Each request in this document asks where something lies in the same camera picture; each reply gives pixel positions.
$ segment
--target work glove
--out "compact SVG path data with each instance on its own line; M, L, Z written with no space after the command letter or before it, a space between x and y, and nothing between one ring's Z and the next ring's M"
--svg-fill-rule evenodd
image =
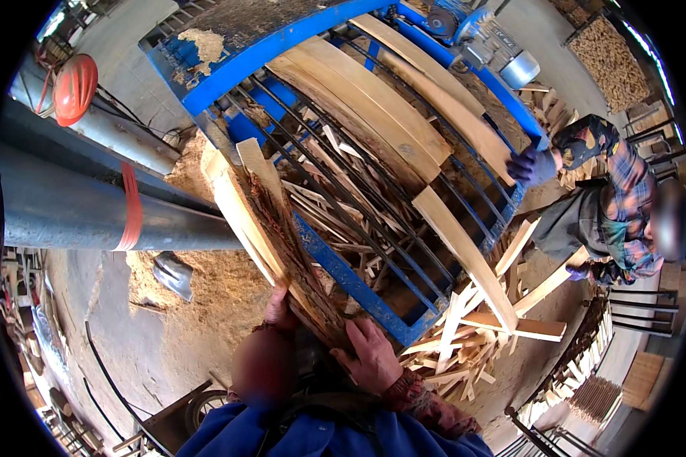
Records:
M358 387L368 393L382 395L404 373L391 343L368 319L347 320L345 331L358 359L337 348L330 350L330 355L348 369Z
M533 146L521 154L511 152L511 161L505 167L511 178L526 187L538 186L557 174L557 165L551 151L536 151Z
M589 263L583 263L578 267L572 267L567 265L566 270L567 273L570 274L568 279L570 281L579 281L580 279L587 279L590 275L590 267L591 265Z

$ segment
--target helmet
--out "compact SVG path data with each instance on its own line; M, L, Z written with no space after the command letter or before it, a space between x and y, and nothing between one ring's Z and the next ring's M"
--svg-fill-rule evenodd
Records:
M53 86L53 109L62 127L76 123L89 108L94 97L99 72L87 54L77 54L64 63Z

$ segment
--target wheel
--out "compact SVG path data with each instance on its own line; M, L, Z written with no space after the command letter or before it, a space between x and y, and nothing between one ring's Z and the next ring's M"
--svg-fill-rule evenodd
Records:
M226 390L206 390L193 398L186 407L186 429L193 435L203 422L203 418L211 409L220 408L226 404Z

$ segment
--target shovel blade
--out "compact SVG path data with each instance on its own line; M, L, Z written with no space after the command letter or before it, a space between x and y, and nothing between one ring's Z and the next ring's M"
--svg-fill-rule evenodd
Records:
M173 251L163 251L155 257L153 265L153 275L175 295L185 301L191 301L193 291L191 290L191 276L193 269L178 259Z

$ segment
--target red strap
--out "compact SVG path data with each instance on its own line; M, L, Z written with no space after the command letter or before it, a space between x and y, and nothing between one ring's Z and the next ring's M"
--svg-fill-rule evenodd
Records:
M143 229L143 206L139 202L135 169L125 161L121 163L124 195L127 198L127 221L124 224L122 239L114 250L130 251L137 244L139 232Z

